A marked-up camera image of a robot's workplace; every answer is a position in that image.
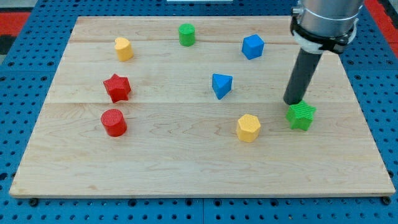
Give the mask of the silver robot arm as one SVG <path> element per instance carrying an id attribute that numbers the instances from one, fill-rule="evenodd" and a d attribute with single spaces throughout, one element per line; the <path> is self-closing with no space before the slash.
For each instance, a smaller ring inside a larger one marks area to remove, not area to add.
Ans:
<path id="1" fill-rule="evenodd" d="M 363 4 L 363 0 L 298 0 L 291 8 L 291 34 L 310 54 L 342 54 L 356 36 Z"/>

